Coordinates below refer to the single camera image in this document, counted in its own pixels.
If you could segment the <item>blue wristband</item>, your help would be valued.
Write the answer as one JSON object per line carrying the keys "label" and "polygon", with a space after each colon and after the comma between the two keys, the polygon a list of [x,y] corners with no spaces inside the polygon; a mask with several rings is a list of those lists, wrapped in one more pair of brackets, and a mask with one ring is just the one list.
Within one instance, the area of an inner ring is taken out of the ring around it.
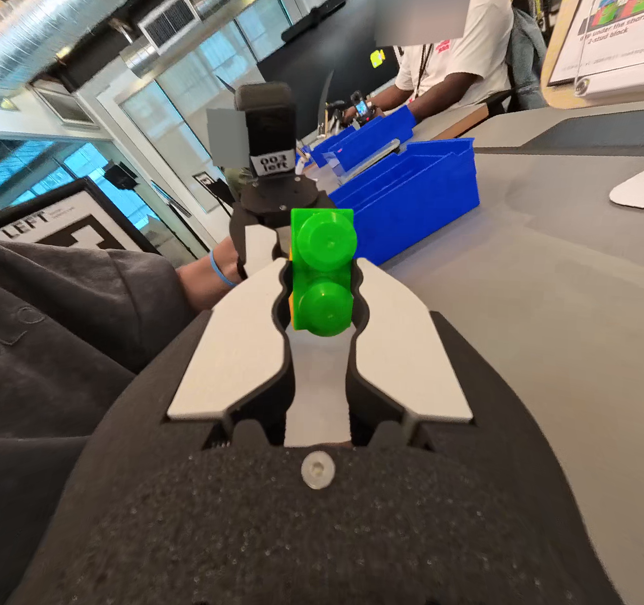
{"label": "blue wristband", "polygon": [[213,251],[212,251],[212,250],[209,252],[209,262],[210,262],[211,268],[212,268],[212,270],[214,271],[214,273],[216,274],[216,276],[217,276],[217,277],[218,277],[218,278],[219,278],[219,279],[220,279],[220,280],[221,280],[221,281],[222,281],[222,282],[223,282],[227,287],[229,287],[229,288],[237,287],[238,283],[237,283],[237,282],[235,282],[235,281],[233,281],[233,280],[231,280],[231,279],[229,279],[229,278],[228,278],[228,277],[223,273],[223,271],[221,271],[221,269],[220,269],[219,265],[217,264],[217,262],[216,262],[216,260],[215,260],[214,253],[213,253]]}

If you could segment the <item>green toy block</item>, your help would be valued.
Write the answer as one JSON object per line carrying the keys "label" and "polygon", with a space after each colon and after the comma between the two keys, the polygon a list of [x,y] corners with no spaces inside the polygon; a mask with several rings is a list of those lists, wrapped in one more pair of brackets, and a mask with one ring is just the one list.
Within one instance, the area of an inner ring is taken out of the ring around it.
{"label": "green toy block", "polygon": [[358,247],[351,209],[291,211],[292,325],[332,337],[351,324],[352,261]]}

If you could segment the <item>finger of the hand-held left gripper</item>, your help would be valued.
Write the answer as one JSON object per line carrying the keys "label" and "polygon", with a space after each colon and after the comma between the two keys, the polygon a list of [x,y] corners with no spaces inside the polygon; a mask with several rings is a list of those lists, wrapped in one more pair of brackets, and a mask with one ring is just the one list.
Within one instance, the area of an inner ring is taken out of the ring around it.
{"label": "finger of the hand-held left gripper", "polygon": [[278,258],[289,258],[291,228],[284,226],[275,230],[264,225],[248,225],[245,241],[244,271],[249,279]]}

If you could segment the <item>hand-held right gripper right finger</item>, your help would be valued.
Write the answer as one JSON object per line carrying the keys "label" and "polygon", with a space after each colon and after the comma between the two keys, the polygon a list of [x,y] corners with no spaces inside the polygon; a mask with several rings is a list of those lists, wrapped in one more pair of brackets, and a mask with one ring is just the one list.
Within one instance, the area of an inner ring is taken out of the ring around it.
{"label": "hand-held right gripper right finger", "polygon": [[366,258],[352,263],[351,291],[351,425],[375,432],[394,422],[411,443],[424,424],[471,424],[473,411],[427,306]]}

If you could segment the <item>silver ventilation duct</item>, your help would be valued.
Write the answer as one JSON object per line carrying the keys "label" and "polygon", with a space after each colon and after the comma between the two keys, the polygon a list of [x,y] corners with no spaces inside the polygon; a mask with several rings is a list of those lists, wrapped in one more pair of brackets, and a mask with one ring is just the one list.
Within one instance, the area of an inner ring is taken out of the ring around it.
{"label": "silver ventilation duct", "polygon": [[132,0],[9,0],[1,6],[1,93],[21,89]]}

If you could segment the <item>grey desk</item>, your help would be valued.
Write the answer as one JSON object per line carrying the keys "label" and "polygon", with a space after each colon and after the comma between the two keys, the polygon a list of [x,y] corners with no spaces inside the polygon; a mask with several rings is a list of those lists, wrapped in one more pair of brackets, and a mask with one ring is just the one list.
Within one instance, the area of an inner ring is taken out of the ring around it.
{"label": "grey desk", "polygon": [[439,311],[536,419],[596,551],[643,603],[643,103],[474,129],[480,205],[383,264]]}

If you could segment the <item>blue plastic storage bin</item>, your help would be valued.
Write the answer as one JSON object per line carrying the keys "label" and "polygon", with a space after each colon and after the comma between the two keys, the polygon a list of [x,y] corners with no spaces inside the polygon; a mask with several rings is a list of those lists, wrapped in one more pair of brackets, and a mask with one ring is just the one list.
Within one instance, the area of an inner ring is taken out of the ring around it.
{"label": "blue plastic storage bin", "polygon": [[399,144],[407,142],[413,136],[416,124],[414,114],[403,106],[390,115],[375,118],[359,130],[353,130],[332,147],[334,174],[338,177],[348,175],[392,141]]}
{"label": "blue plastic storage bin", "polygon": [[310,151],[310,157],[318,168],[323,168],[327,164],[325,155],[334,151],[334,146],[344,141],[350,135],[357,132],[354,126],[349,126],[340,131],[340,133],[329,136],[325,140],[319,142]]}
{"label": "blue plastic storage bin", "polygon": [[479,206],[473,140],[409,143],[329,197],[354,211],[356,258],[381,265]]}

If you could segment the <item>black white marker board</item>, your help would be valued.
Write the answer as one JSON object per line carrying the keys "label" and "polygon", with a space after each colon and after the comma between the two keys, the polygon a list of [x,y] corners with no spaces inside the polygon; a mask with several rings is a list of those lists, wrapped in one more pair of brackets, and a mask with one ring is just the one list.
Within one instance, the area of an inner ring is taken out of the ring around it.
{"label": "black white marker board", "polygon": [[149,239],[88,177],[3,208],[1,243],[159,255]]}

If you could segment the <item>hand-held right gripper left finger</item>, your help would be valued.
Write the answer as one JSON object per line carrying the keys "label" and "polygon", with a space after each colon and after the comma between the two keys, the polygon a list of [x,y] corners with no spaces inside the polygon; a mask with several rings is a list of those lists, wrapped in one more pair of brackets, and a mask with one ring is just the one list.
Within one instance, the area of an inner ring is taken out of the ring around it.
{"label": "hand-held right gripper left finger", "polygon": [[278,258],[219,301],[211,312],[166,416],[213,423],[231,436],[255,420],[269,443],[285,444],[286,413],[296,391],[286,328],[291,262]]}

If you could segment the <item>white air vent grille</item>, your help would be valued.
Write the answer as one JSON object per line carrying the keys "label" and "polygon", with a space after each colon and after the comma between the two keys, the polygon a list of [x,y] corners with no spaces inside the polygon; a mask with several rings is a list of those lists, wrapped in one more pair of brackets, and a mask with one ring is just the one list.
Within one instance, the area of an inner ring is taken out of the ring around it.
{"label": "white air vent grille", "polygon": [[166,53],[202,22],[191,0],[165,0],[137,25],[157,54]]}

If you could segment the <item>printed instruction sheet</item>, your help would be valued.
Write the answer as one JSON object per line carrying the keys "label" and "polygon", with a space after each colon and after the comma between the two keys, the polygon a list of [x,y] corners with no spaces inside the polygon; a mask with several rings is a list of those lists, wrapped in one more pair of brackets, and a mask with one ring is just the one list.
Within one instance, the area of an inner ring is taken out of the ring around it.
{"label": "printed instruction sheet", "polygon": [[549,85],[642,63],[643,0],[577,0]]}

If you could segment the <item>wooden side table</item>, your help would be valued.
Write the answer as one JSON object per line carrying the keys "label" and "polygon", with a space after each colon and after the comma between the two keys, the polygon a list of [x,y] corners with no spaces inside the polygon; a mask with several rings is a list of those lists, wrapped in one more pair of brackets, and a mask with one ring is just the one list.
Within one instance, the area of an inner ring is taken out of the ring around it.
{"label": "wooden side table", "polygon": [[441,129],[432,137],[435,141],[457,139],[470,132],[489,118],[487,103],[474,104],[449,112],[441,119]]}

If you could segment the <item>blue denim jacket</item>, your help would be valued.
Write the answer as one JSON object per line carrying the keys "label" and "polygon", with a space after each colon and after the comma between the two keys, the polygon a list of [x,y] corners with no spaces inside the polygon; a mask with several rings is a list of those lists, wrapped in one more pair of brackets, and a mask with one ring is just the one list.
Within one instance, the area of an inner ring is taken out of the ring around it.
{"label": "blue denim jacket", "polygon": [[545,108],[541,88],[547,46],[534,17],[512,7],[513,27],[506,54],[511,90],[508,112]]}

